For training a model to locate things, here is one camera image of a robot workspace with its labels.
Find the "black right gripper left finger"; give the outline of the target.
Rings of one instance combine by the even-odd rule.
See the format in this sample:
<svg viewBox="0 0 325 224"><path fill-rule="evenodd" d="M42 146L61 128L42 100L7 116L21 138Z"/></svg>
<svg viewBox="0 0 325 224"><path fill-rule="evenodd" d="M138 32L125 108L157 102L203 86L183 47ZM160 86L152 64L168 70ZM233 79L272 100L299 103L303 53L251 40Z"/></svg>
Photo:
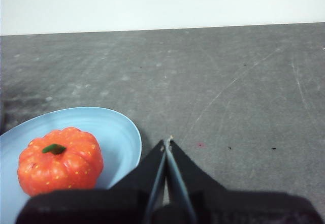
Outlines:
<svg viewBox="0 0 325 224"><path fill-rule="evenodd" d="M160 140L110 189L56 190L32 197L16 223L145 223L161 201L165 152Z"/></svg>

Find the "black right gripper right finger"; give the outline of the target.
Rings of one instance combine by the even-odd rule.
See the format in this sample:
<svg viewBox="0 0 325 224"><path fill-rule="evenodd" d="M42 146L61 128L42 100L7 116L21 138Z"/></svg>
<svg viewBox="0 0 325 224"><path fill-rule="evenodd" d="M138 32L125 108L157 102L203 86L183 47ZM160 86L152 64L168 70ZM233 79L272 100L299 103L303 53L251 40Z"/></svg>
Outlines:
<svg viewBox="0 0 325 224"><path fill-rule="evenodd" d="M303 197L276 191L240 191L222 186L174 142L168 146L198 223L320 223Z"/></svg>

